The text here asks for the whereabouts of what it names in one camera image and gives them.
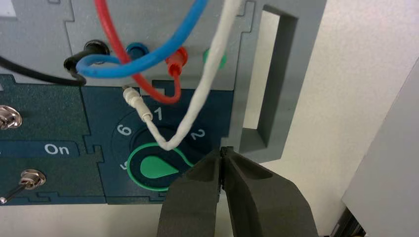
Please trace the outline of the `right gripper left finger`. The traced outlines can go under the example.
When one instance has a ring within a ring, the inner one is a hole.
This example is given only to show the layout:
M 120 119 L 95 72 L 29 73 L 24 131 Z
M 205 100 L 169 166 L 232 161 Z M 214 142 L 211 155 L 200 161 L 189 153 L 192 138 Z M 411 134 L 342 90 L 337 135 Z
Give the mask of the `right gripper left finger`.
M 220 162 L 220 151 L 213 150 L 170 185 L 161 208 L 157 236 L 214 236 Z

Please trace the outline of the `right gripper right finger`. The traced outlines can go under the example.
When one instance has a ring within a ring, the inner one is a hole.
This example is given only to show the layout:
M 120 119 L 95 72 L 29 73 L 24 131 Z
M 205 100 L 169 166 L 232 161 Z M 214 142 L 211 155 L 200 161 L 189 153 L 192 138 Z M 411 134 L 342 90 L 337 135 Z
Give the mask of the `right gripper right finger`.
M 223 189 L 235 237 L 316 237 L 306 198 L 290 180 L 221 148 Z

